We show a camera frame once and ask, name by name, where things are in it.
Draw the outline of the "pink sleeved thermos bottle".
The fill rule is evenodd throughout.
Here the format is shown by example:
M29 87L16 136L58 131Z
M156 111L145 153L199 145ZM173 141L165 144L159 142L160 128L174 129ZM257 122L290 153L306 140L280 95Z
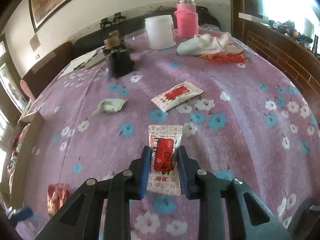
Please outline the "pink sleeved thermos bottle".
M199 33L198 14L194 0L178 0L175 17L178 35L181 38L193 38Z

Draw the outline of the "black clamp on ledge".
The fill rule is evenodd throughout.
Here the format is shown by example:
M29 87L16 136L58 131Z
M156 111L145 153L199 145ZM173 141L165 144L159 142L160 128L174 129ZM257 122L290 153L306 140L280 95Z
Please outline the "black clamp on ledge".
M100 21L99 24L100 24L100 28L101 28L101 29L104 29L104 28L106 28L108 25L112 25L112 22L109 21L108 18L106 17L106 18L101 19L101 21Z
M122 15L121 12L117 12L113 16L112 23L119 24L121 21L124 21L124 20L126 20L126 16Z

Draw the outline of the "white red printed sachet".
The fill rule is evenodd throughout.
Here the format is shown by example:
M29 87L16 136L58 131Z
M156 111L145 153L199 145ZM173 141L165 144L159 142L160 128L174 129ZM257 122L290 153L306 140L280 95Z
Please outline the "white red printed sachet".
M147 190L179 196L180 178L175 155L180 146L183 127L180 125L150 125L149 146L151 166Z

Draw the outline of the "far black cork-top jar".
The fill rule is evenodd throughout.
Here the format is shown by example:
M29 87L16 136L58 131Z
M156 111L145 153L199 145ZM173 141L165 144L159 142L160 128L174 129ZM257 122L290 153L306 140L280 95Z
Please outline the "far black cork-top jar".
M123 44L123 39L120 37L120 33L118 30L109 33L108 42L111 47L116 47Z

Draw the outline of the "shallow cardboard tray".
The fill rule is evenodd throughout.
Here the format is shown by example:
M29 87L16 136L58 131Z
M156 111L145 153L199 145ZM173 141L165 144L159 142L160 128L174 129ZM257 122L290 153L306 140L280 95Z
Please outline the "shallow cardboard tray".
M20 135L25 126L29 126L25 133L24 140L22 141L20 152L17 155L16 167L9 179L7 166L10 164L12 148L9 148L6 159L4 161L2 182L1 182L1 194L3 196L6 206L14 209L20 209L23 207L23 192L24 181L26 178L26 170L28 167L29 159L35 141L41 131L44 124L44 118L39 112L30 113L18 121L16 127L13 129L13 134L9 141L9 146L13 146L14 139Z

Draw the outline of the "red patterned foil snack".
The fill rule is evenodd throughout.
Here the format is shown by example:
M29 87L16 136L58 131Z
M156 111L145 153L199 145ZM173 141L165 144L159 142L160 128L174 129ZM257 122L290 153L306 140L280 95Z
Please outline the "red patterned foil snack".
M49 184L47 191L47 210L48 215L53 217L57 211L65 204L69 197L69 184L58 183Z

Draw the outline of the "olive notebook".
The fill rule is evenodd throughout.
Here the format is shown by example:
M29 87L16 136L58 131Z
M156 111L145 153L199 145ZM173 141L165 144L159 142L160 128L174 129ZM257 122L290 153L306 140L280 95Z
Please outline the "olive notebook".
M93 67L95 67L96 65L102 63L105 61L105 55L103 53L101 54L97 54L95 56L93 56L92 58L90 58L84 65L84 69L85 70L89 70Z

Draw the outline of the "black cork-top jar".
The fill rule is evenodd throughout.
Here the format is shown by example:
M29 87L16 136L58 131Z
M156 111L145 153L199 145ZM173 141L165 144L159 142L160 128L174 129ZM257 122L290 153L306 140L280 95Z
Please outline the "black cork-top jar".
M120 78L134 71L134 61L129 50L121 43L119 37L111 37L104 41L104 55L108 66L109 77Z
M118 30L109 33L108 42L111 47L116 47L123 44L123 39L120 37L120 33Z

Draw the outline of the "white paper sheet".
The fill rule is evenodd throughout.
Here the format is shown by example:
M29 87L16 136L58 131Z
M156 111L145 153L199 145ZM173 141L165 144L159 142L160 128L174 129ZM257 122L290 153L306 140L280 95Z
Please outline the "white paper sheet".
M89 53L86 53L84 55L81 55L77 57L76 59L73 59L66 67L66 69L58 76L58 79L75 71L75 70L81 70L84 69L85 63L92 58L93 56L99 54L96 50L93 50Z

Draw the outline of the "near black cork-top jar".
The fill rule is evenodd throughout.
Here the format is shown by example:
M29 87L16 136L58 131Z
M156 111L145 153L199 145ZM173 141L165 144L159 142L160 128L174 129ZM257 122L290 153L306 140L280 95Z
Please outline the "near black cork-top jar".
M134 61L129 50L121 43L119 37L111 37L104 41L104 55L108 66L109 77L120 78L134 71Z

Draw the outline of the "red foil wrapper under cloth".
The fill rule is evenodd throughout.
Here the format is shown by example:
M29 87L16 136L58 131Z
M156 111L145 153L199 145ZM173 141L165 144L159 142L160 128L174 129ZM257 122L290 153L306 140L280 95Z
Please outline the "red foil wrapper under cloth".
M200 58L215 63L245 63L248 61L248 58L242 54L203 54L199 56Z

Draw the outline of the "small wall plaque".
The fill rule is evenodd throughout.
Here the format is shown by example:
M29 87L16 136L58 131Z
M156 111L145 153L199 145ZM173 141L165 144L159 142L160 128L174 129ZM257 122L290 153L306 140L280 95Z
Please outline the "small wall plaque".
M41 45L37 34L35 34L35 35L31 38L31 40L30 40L29 43L30 43L30 46L31 46L31 48L32 48L33 51L36 51L37 48L39 48L39 46Z

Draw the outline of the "white crumpled cloth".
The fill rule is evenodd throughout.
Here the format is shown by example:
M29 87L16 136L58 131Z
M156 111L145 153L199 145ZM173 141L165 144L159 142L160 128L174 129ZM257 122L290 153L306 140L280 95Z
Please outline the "white crumpled cloth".
M177 48L180 56L200 56L212 54L237 55L245 49L243 46L231 46L233 37L230 33L223 33L220 37L210 34L194 35L193 38L182 42Z

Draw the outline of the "purple floral tablecloth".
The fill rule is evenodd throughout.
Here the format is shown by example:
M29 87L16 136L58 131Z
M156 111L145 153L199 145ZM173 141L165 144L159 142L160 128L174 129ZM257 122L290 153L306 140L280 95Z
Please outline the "purple floral tablecloth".
M119 79L102 63L54 79L31 111L44 124L31 152L23 201L33 217L17 225L33 239L49 221L47 190L110 179L150 146L143 200L130 202L133 239L196 239L198 201L181 193L168 153L183 145L218 178L242 178L284 226L308 198L319 201L318 118L280 70L247 51L220 64L148 50L133 40L135 70Z

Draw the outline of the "green white snack packet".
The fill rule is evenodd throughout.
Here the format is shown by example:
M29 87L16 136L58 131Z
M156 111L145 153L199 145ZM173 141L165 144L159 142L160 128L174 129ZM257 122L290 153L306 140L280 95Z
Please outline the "green white snack packet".
M92 113L93 115L106 115L110 113L116 113L122 109L127 100L124 99L105 99L97 107L97 109Z

